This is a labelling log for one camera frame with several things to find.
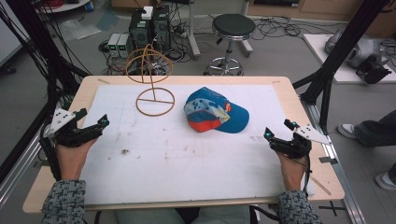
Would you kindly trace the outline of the person's right hand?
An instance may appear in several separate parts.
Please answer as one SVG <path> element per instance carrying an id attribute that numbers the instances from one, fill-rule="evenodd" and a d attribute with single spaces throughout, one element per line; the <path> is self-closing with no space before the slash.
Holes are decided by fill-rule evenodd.
<path id="1" fill-rule="evenodd" d="M 286 190 L 300 190 L 305 173 L 305 159 L 291 159 L 285 154 L 277 152 L 280 161 L 281 174 Z"/>

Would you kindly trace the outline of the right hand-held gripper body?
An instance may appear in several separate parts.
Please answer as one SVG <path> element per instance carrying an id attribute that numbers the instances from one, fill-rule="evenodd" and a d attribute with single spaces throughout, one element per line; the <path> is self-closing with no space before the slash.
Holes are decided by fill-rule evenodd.
<path id="1" fill-rule="evenodd" d="M 307 156 L 312 149 L 312 142 L 330 145 L 332 142 L 322 133 L 317 131 L 310 124 L 299 126 L 292 131 L 290 140 L 278 138 L 280 144 L 273 147 L 273 150 L 285 154 L 291 159 L 299 159 Z"/>

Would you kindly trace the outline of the grey and black machine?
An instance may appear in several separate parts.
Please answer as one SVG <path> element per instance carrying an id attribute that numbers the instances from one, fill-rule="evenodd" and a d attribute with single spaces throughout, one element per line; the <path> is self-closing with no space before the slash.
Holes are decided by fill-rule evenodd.
<path id="1" fill-rule="evenodd" d="M 346 56 L 335 80 L 340 83 L 376 84 L 396 81 L 390 57 L 380 41 L 364 35 Z"/>

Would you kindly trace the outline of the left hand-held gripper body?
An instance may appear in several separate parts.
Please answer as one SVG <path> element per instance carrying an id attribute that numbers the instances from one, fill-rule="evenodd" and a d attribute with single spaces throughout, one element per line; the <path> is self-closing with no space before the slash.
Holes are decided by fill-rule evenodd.
<path id="1" fill-rule="evenodd" d="M 103 134 L 84 134 L 83 129 L 78 127 L 74 112 L 56 108 L 51 123 L 44 128 L 43 137 L 48 138 L 51 143 L 79 147 Z"/>

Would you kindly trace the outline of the grey bench power supply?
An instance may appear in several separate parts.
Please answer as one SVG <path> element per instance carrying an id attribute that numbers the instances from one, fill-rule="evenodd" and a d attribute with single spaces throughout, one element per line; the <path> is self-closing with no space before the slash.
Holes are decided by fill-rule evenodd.
<path id="1" fill-rule="evenodd" d="M 113 58 L 118 58 L 120 56 L 118 51 L 118 41 L 120 39 L 120 34 L 112 34 L 107 42 L 107 46 L 110 52 L 110 55 Z"/>
<path id="2" fill-rule="evenodd" d="M 128 38 L 127 34 L 121 34 L 118 41 L 118 51 L 121 58 L 127 58 L 129 55 L 128 52 Z"/>

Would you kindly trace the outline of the black computer tower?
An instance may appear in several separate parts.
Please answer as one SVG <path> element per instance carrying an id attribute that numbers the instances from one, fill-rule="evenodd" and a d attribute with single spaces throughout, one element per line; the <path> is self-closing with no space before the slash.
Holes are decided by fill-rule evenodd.
<path id="1" fill-rule="evenodd" d="M 152 21 L 142 19 L 145 13 L 145 9 L 139 8 L 132 14 L 129 34 L 134 49 L 143 49 L 152 40 Z"/>
<path id="2" fill-rule="evenodd" d="M 152 17 L 154 28 L 154 41 L 157 50 L 166 52 L 171 48 L 169 6 L 156 7 Z"/>

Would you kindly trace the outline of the white floor platform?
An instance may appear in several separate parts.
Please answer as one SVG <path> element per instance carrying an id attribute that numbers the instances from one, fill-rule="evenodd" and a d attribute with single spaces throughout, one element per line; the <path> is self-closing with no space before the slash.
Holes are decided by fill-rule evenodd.
<path id="1" fill-rule="evenodd" d="M 324 63 L 328 54 L 325 52 L 325 44 L 331 35 L 311 35 L 304 34 L 304 41 L 307 46 L 314 52 L 318 61 Z M 390 74 L 379 81 L 379 84 L 396 84 L 396 72 L 387 64 L 385 68 L 390 71 Z M 356 75 L 356 70 L 343 63 L 333 78 L 338 84 L 364 84 L 364 81 Z"/>

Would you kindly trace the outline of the black round stool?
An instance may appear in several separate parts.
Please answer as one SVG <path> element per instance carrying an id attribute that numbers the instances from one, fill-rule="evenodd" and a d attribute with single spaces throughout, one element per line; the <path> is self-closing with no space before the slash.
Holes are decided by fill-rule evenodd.
<path id="1" fill-rule="evenodd" d="M 229 41 L 225 56 L 212 60 L 205 68 L 205 76 L 242 76 L 244 69 L 241 63 L 231 57 L 233 43 L 251 38 L 256 29 L 254 21 L 241 14 L 222 14 L 212 22 L 213 32 L 222 40 Z"/>

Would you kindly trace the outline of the black metal frame post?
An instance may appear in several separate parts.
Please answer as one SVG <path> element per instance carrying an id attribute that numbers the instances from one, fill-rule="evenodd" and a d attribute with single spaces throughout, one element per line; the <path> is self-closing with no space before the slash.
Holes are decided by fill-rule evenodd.
<path id="1" fill-rule="evenodd" d="M 315 106 L 318 97 L 322 95 L 318 126 L 325 134 L 328 133 L 333 77 L 349 52 L 356 46 L 387 4 L 388 0 L 364 0 L 322 66 L 315 73 L 292 84 L 294 89 L 309 84 L 307 90 L 300 95 L 300 99 L 308 105 Z"/>
<path id="2" fill-rule="evenodd" d="M 73 65 L 63 57 L 53 42 L 47 26 L 36 13 L 39 8 L 32 3 L 32 0 L 6 0 L 6 2 L 29 35 L 33 45 L 30 45 L 20 36 L 12 19 L 1 10 L 0 19 L 17 37 L 33 59 L 41 75 L 46 79 L 48 101 L 0 166 L 0 182 L 7 177 L 10 170 L 16 165 L 41 125 L 50 120 L 50 114 L 55 110 L 55 107 L 57 105 L 62 108 L 71 106 L 72 98 L 77 94 L 79 88 L 76 76 L 84 78 L 90 75 L 90 73 Z"/>

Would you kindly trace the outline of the blue and orange baseball cap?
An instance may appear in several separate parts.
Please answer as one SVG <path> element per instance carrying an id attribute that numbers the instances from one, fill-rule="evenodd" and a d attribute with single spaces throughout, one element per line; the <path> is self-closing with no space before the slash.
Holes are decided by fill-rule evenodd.
<path id="1" fill-rule="evenodd" d="M 249 122 L 248 111 L 208 87 L 193 92 L 184 105 L 188 124 L 198 133 L 217 130 L 240 133 Z"/>

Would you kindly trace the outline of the person's left hand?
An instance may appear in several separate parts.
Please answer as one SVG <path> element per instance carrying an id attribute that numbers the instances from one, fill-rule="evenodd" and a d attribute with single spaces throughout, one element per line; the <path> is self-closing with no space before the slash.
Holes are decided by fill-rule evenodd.
<path id="1" fill-rule="evenodd" d="M 61 179 L 79 179 L 90 148 L 96 139 L 82 144 L 79 147 L 56 146 L 56 155 L 60 166 Z"/>

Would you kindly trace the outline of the white table mat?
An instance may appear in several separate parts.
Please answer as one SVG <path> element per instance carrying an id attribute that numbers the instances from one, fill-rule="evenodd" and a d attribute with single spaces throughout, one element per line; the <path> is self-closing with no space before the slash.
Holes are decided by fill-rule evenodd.
<path id="1" fill-rule="evenodd" d="M 183 111 L 194 85 L 170 85 L 172 110 L 158 105 L 159 117 L 141 114 L 135 99 L 143 86 L 98 88 L 86 125 L 107 116 L 86 160 L 87 205 L 186 203 L 263 199 L 284 189 L 280 163 L 263 134 L 270 129 L 289 140 L 285 115 L 271 85 L 215 85 L 213 91 L 244 107 L 250 115 L 240 133 L 198 133 Z"/>

